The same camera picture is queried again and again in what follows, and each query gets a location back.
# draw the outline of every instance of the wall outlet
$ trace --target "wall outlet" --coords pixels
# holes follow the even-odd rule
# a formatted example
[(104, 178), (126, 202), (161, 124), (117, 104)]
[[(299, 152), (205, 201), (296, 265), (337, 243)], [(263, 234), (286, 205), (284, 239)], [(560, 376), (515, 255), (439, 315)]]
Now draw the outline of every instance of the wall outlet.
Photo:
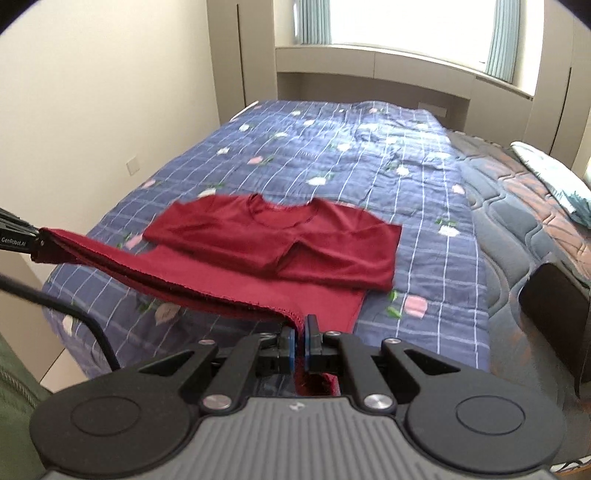
[(138, 157), (134, 157), (127, 162), (127, 171), (129, 172), (129, 176), (139, 172)]
[(431, 112), (433, 115), (445, 118), (447, 116), (447, 108), (443, 108), (442, 106), (431, 105), (430, 103), (418, 103), (419, 110), (427, 110)]

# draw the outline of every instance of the red shirt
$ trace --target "red shirt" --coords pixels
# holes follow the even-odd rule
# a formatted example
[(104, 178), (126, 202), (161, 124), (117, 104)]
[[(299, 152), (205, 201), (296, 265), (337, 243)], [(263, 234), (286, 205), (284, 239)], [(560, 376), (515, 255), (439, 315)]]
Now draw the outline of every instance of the red shirt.
[(325, 200), (296, 207), (252, 196), (173, 204), (145, 231), (158, 245), (133, 255), (83, 235), (41, 229), (33, 260), (98, 268), (161, 300), (204, 312), (289, 319), (302, 331), (351, 332), (368, 288), (389, 290), (401, 227)]
[(314, 198), (280, 206), (260, 194), (174, 203), (144, 238), (262, 278), (390, 291), (401, 227)]

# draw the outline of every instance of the bedspread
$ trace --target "bedspread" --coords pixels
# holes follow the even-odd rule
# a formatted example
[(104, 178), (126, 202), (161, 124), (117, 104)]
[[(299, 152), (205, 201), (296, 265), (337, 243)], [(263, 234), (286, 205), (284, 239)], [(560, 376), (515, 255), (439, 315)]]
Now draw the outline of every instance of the bedspread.
[[(455, 155), (426, 111), (264, 102), (166, 164), (88, 235), (140, 254), (151, 248), (142, 232), (168, 205), (216, 193), (260, 192), (286, 205), (320, 196), (367, 209), (403, 228), (394, 290), (368, 293), (355, 333), (371, 345), (397, 336), (488, 369), (485, 267)], [(123, 366), (201, 338), (231, 346), (251, 332), (278, 330), (165, 304), (92, 268), (61, 265), (44, 290), (96, 318)], [(84, 326), (54, 311), (46, 316), (87, 376), (108, 371)]]

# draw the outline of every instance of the black cable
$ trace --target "black cable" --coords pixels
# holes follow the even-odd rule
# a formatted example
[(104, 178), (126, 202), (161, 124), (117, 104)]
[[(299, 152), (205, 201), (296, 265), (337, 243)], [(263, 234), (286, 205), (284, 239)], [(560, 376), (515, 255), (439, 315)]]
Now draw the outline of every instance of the black cable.
[(20, 299), (30, 301), (36, 305), (41, 305), (42, 307), (56, 310), (57, 312), (63, 313), (65, 315), (70, 315), (71, 317), (81, 321), (88, 327), (92, 335), (95, 337), (96, 343), (103, 352), (103, 355), (105, 356), (105, 359), (107, 360), (111, 370), (114, 372), (115, 370), (119, 370), (121, 368), (119, 362), (117, 361), (117, 357), (115, 356), (115, 352), (113, 351), (113, 347), (111, 347), (111, 344), (107, 340), (102, 328), (100, 328), (99, 323), (93, 317), (88, 315), (84, 310), (78, 308), (75, 305), (64, 303), (45, 292), (36, 290), (29, 285), (2, 274), (0, 274), (0, 290), (5, 291), (10, 295), (14, 295)]

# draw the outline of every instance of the green fabric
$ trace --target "green fabric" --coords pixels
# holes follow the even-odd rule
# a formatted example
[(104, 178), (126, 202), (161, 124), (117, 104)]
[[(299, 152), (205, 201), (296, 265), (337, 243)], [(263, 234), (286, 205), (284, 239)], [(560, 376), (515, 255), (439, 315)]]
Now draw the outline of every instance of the green fabric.
[(29, 420), (49, 395), (0, 336), (0, 480), (32, 480), (43, 473)]

